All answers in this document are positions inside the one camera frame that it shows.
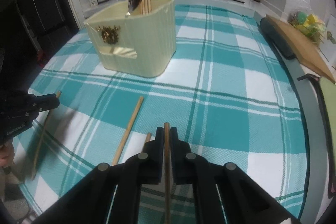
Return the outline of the person's left hand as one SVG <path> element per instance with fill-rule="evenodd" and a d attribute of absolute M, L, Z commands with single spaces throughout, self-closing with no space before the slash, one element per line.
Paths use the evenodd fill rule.
<path fill-rule="evenodd" d="M 15 155 L 13 141 L 10 140 L 0 148 L 0 167 L 8 167 L 13 162 Z"/>

